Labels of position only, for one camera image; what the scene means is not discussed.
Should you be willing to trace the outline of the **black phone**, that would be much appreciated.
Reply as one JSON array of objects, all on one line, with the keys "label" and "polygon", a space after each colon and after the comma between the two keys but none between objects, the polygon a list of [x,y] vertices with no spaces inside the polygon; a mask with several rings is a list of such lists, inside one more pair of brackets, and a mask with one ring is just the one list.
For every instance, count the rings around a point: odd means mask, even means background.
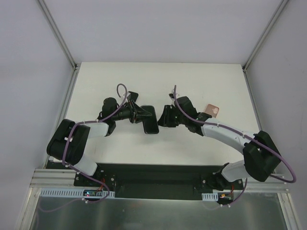
[{"label": "black phone", "polygon": [[152,105],[142,105],[142,109],[149,112],[151,115],[145,118],[142,122],[145,134],[153,135],[159,133],[159,126],[157,122],[155,108]]}]

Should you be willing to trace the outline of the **pink phone case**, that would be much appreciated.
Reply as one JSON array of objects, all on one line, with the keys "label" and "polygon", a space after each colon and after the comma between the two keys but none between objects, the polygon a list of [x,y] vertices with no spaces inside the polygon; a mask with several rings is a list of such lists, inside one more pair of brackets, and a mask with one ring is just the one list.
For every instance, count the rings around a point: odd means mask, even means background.
[{"label": "pink phone case", "polygon": [[204,109],[204,113],[211,115],[212,117],[216,118],[218,113],[219,113],[219,107],[213,105],[213,104],[207,104],[205,109]]}]

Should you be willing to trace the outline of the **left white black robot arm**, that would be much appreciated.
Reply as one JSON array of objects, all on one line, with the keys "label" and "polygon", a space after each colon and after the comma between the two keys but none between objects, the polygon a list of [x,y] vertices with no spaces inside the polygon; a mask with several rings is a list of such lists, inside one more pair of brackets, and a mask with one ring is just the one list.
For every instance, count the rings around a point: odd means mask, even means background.
[{"label": "left white black robot arm", "polygon": [[145,134],[159,133],[155,108],[152,105],[138,106],[134,98],[129,98],[123,105],[119,105],[115,98],[106,98],[97,119],[79,125],[69,119],[62,120],[47,146],[49,156],[84,173],[90,186],[97,186],[105,180],[103,169],[85,153],[88,139],[110,136],[116,122],[125,119],[132,124],[142,123]]}]

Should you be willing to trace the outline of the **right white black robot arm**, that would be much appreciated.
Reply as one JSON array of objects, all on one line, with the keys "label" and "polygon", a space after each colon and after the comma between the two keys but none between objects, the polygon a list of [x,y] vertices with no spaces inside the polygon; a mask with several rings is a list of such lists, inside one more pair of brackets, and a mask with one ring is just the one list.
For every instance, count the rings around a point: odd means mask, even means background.
[{"label": "right white black robot arm", "polygon": [[270,153],[277,148],[270,135],[264,131],[257,134],[237,131],[210,114],[197,112],[190,99],[180,97],[172,105],[165,105],[158,120],[162,127],[184,125],[190,132],[200,136],[213,138],[243,155],[243,160],[224,164],[216,173],[205,178],[206,185],[211,189],[223,191],[238,179],[253,178],[265,182],[281,162]]}]

